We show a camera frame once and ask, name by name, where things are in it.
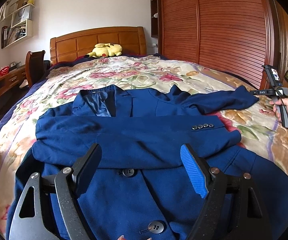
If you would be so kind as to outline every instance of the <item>red basket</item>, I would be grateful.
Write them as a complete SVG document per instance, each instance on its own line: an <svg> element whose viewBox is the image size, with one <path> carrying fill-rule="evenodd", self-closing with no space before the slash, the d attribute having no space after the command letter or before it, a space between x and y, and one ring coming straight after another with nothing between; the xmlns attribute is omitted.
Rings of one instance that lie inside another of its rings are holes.
<svg viewBox="0 0 288 240"><path fill-rule="evenodd" d="M0 70L0 77L8 74L9 72L9 66L4 67L2 70Z"/></svg>

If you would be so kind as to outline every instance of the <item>wardrobe door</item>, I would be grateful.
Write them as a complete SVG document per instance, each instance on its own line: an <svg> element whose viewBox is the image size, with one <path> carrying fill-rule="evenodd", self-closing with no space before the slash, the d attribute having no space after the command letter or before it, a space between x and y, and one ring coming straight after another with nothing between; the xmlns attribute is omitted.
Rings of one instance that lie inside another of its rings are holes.
<svg viewBox="0 0 288 240"><path fill-rule="evenodd" d="M162 51L177 60L198 62L197 0L161 0Z"/></svg>
<svg viewBox="0 0 288 240"><path fill-rule="evenodd" d="M198 0L199 64L235 73L260 87L266 51L261 0Z"/></svg>

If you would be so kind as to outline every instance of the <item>book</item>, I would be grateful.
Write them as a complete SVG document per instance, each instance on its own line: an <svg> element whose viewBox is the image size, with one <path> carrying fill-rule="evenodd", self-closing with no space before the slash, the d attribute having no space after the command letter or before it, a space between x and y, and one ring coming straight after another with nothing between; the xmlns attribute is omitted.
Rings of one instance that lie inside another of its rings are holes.
<svg viewBox="0 0 288 240"><path fill-rule="evenodd" d="M3 26L2 30L1 30L1 39L0 39L0 44L1 44L1 48L3 49L6 46L6 38L7 38L7 30L8 30L8 26Z"/></svg>
<svg viewBox="0 0 288 240"><path fill-rule="evenodd" d="M13 34L14 29L9 29L8 34L7 34L7 38L6 38L6 45L9 44L9 39Z"/></svg>
<svg viewBox="0 0 288 240"><path fill-rule="evenodd" d="M21 28L16 27L13 31L12 34L9 37L9 40L7 42L7 45L11 44L12 42L16 41L19 38L19 35L21 33Z"/></svg>

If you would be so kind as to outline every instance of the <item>stuffed toy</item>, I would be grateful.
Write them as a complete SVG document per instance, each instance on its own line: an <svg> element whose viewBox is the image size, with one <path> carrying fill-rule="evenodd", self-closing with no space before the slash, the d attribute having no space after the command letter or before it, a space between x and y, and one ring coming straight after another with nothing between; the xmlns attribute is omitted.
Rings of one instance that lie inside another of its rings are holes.
<svg viewBox="0 0 288 240"><path fill-rule="evenodd" d="M93 51L84 57L113 57L122 55L122 46L111 43L98 43Z"/></svg>

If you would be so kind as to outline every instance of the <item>blue gripper pad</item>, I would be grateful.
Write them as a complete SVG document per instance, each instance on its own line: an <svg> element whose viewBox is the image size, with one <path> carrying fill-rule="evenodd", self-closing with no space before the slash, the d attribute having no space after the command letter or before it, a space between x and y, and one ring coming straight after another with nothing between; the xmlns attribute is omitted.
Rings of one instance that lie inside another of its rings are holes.
<svg viewBox="0 0 288 240"><path fill-rule="evenodd" d="M186 145L181 146L181 160L186 169L188 177L191 180L195 192L199 194L201 198L205 198L208 194L208 189L206 187L206 177L198 166L197 162L194 160Z"/></svg>

